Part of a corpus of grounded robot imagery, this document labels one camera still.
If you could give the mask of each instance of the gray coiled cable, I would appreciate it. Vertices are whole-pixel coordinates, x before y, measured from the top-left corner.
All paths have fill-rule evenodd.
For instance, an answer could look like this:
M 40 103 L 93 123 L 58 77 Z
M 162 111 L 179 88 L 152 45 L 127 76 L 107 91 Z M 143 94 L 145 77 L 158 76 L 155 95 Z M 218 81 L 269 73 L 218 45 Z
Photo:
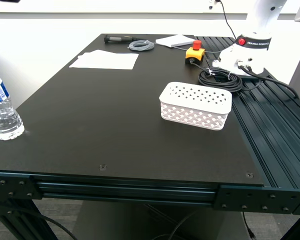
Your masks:
M 154 43 L 148 40 L 138 40 L 130 43 L 128 49 L 133 51 L 147 51 L 154 48 Z

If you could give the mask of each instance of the table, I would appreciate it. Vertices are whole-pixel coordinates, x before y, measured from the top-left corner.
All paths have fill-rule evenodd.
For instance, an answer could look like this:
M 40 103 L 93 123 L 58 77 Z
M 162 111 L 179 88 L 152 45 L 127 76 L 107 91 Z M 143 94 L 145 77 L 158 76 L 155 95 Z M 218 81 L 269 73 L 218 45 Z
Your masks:
M 233 43 L 197 38 L 208 51 Z M 99 36 L 79 55 L 96 49 L 130 52 Z M 222 131 L 165 121 L 159 95 L 166 84 L 197 84 L 200 71 L 184 56 L 156 46 L 140 53 L 133 70 L 69 68 L 75 57 L 17 109 L 26 132 L 0 141 L 0 202 L 34 211 L 32 199 L 45 197 L 223 211 L 266 206 L 300 215 L 300 101 L 263 83 L 234 95 Z M 216 57 L 207 53 L 203 65 Z M 57 239 L 45 221 L 8 212 L 0 206 L 0 220 L 17 239 Z M 300 239 L 300 220 L 295 228 L 290 239 Z

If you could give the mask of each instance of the water bottle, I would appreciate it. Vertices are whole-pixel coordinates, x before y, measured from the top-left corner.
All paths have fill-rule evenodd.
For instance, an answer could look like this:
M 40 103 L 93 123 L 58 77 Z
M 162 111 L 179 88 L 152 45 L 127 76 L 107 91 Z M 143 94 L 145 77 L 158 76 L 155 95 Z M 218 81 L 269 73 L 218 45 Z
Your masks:
M 0 140 L 14 139 L 23 131 L 23 122 L 12 107 L 11 98 L 0 78 Z

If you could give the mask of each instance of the white wall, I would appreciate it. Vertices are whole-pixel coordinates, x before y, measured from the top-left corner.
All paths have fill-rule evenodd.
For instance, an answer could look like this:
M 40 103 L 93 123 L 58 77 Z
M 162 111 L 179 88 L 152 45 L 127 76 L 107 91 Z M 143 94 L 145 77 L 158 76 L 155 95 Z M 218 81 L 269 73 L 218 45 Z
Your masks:
M 245 21 L 231 20 L 238 35 Z M 19 106 L 101 33 L 229 37 L 224 20 L 0 19 L 0 75 Z M 289 83 L 300 60 L 300 23 L 280 20 L 266 67 Z
M 255 0 L 224 0 L 226 13 L 245 14 Z M 295 14 L 300 0 L 288 0 L 283 14 Z M 0 12 L 14 13 L 222 13 L 222 7 L 214 0 L 151 0 L 141 4 L 135 0 L 21 0 L 18 4 L 0 1 Z

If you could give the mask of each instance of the white plastic basket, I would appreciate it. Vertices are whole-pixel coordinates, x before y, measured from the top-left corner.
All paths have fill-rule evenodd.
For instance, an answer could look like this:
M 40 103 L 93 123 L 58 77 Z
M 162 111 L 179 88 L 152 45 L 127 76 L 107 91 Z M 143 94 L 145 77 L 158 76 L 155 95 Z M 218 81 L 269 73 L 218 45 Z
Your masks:
M 170 82 L 162 94 L 161 116 L 165 120 L 221 130 L 232 108 L 232 94 L 223 89 Z

